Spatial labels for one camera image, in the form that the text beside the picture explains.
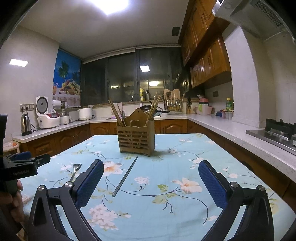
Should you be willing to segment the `person left hand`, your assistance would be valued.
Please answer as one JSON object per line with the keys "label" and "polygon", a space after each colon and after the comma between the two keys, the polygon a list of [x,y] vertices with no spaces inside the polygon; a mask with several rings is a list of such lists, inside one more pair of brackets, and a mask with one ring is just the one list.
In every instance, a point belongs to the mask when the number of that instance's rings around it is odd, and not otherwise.
{"label": "person left hand", "polygon": [[1,192],[1,225],[9,231],[17,233],[21,230],[21,223],[25,221],[21,191],[23,185],[17,180],[17,191],[14,195]]}

